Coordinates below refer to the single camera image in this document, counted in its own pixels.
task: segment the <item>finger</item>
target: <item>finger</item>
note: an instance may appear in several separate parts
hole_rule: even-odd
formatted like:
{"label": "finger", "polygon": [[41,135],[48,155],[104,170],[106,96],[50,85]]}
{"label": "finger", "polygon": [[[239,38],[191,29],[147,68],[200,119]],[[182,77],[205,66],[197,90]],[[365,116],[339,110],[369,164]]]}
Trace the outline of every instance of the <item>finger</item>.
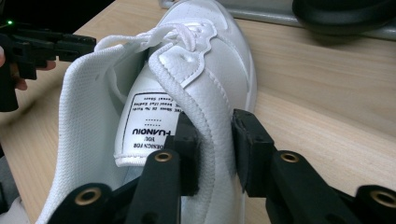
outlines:
{"label": "finger", "polygon": [[37,70],[48,71],[48,70],[54,69],[55,67],[56,67],[56,62],[55,61],[47,61],[47,67],[45,67],[45,68],[37,68]]}
{"label": "finger", "polygon": [[0,47],[0,67],[6,62],[6,56],[4,55],[4,49]]}
{"label": "finger", "polygon": [[17,78],[17,82],[15,84],[15,89],[20,90],[20,91],[26,91],[27,90],[26,80],[23,78]]}
{"label": "finger", "polygon": [[18,66],[15,64],[15,63],[11,63],[10,65],[9,65],[9,70],[10,70],[10,72],[11,72],[11,75],[12,76],[19,76],[20,75],[20,73],[19,73],[19,71],[18,71]]}

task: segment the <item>wooden table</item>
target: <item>wooden table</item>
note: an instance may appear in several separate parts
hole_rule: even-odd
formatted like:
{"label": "wooden table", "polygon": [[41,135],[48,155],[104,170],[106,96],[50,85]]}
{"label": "wooden table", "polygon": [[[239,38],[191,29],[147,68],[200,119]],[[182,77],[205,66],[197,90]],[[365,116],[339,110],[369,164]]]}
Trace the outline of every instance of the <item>wooden table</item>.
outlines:
{"label": "wooden table", "polygon": [[[137,35],[165,13],[158,1],[116,0],[77,31],[98,40]],[[305,156],[327,183],[396,190],[396,43],[312,35],[301,28],[237,21],[258,76],[255,114],[278,149]],[[32,223],[47,199],[58,146],[58,104],[69,63],[38,72],[21,108],[0,114],[0,136]],[[269,223],[264,199],[247,199],[247,223]]]}

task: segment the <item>white shoelace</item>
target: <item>white shoelace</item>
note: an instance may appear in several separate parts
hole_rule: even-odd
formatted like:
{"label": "white shoelace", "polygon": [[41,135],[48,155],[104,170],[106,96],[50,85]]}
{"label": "white shoelace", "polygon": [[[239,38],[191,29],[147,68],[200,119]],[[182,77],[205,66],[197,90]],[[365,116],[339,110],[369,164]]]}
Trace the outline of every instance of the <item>white shoelace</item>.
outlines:
{"label": "white shoelace", "polygon": [[157,26],[146,33],[137,36],[109,35],[95,46],[95,51],[108,48],[120,42],[140,42],[136,52],[159,45],[163,42],[175,43],[181,41],[188,51],[195,51],[195,33],[188,26],[180,23],[167,23]]}

